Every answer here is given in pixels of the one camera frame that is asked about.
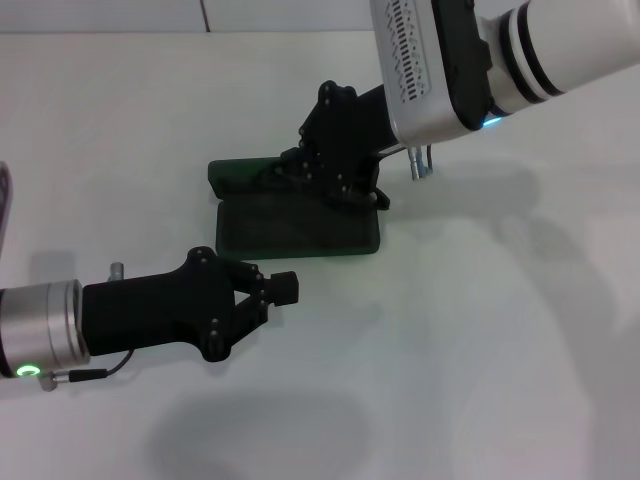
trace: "white table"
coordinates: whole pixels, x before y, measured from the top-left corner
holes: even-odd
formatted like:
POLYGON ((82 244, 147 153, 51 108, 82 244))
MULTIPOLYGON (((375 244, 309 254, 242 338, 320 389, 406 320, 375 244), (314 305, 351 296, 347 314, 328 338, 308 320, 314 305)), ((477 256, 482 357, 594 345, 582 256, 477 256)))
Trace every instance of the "white table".
MULTIPOLYGON (((170 271, 214 244, 214 159, 278 154, 370 33, 5 36, 0 285, 170 271)), ((43 393, 0 382, 6 479, 640 476, 640 71, 384 162, 373 256, 295 270, 299 305, 208 365, 188 345, 43 393)), ((121 355, 94 359, 112 366, 121 355)))

